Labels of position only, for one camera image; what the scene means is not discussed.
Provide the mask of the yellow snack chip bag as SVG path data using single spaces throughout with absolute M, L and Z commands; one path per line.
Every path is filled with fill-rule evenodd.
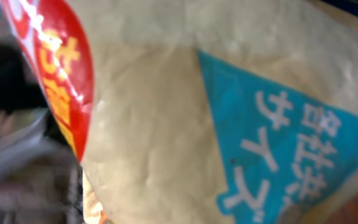
M 322 223 L 358 194 L 358 18 L 317 1 L 1 1 L 114 223 Z

